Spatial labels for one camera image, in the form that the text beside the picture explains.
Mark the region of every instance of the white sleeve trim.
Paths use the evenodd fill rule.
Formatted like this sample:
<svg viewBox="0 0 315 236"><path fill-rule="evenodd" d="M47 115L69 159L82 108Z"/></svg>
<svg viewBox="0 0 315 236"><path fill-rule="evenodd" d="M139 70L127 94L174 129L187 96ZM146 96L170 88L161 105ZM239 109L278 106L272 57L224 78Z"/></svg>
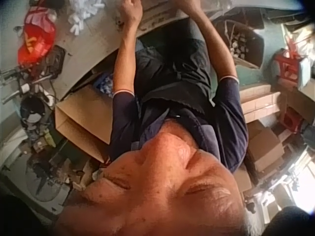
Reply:
<svg viewBox="0 0 315 236"><path fill-rule="evenodd" d="M115 93L114 93L114 97L116 96L116 94L121 93L121 92L128 92L128 93L132 94L132 96L134 96L134 93L131 92L130 90L128 90L128 89L122 89L122 90L118 90L117 92L115 92Z"/></svg>
<svg viewBox="0 0 315 236"><path fill-rule="evenodd" d="M222 77L219 82L221 82L222 80L227 79L227 78L232 78L232 79L236 80L236 82L237 82L238 84L240 84L240 80L239 80L237 77L231 76L231 75Z"/></svg>

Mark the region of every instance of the man's left hand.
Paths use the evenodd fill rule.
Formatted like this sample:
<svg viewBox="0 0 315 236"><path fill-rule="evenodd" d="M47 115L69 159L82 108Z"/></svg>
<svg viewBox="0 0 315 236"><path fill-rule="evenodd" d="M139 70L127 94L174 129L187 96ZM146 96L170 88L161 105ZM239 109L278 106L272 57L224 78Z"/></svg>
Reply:
<svg viewBox="0 0 315 236"><path fill-rule="evenodd" d="M120 12L126 27L138 28L143 15L141 0L123 0Z"/></svg>

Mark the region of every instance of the red plastic bag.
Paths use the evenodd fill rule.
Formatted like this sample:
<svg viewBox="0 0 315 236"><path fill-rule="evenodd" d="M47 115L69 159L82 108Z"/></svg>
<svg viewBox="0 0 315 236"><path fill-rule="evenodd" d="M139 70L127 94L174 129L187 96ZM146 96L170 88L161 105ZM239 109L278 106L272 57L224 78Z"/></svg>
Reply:
<svg viewBox="0 0 315 236"><path fill-rule="evenodd" d="M56 26L48 18L51 10L45 7L31 7L24 20L25 42L18 51L18 64L38 62L54 45Z"/></svg>

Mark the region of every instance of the red plastic stool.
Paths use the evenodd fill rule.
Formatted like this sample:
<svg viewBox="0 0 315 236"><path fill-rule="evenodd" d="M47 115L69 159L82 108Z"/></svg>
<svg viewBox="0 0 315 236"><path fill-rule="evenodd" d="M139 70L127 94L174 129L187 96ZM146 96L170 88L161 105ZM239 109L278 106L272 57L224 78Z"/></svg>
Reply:
<svg viewBox="0 0 315 236"><path fill-rule="evenodd" d="M280 120L280 123L292 133L296 134L300 130L303 120L303 117L293 108L287 107L284 118L283 120Z"/></svg>
<svg viewBox="0 0 315 236"><path fill-rule="evenodd" d="M274 61L278 63L279 72L277 73L280 82L289 83L293 87L298 87L300 80L300 62L302 57L290 50L283 49L275 55Z"/></svg>

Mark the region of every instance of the red object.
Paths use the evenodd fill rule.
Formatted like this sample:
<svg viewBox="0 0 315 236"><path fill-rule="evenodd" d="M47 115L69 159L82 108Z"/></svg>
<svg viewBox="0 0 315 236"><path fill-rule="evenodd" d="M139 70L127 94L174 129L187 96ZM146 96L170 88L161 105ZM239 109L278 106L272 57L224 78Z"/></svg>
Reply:
<svg viewBox="0 0 315 236"><path fill-rule="evenodd" d="M293 133L298 133L303 122L303 117L298 114L293 108L288 107L283 120L280 123Z"/></svg>
<svg viewBox="0 0 315 236"><path fill-rule="evenodd" d="M50 9L31 7L24 20L24 45L18 51L19 65L38 62L54 45L56 26L49 20Z"/></svg>
<svg viewBox="0 0 315 236"><path fill-rule="evenodd" d="M285 80L296 87L299 83L299 65L302 59L296 52L290 50L283 50L276 54L275 60L280 67L279 79Z"/></svg>

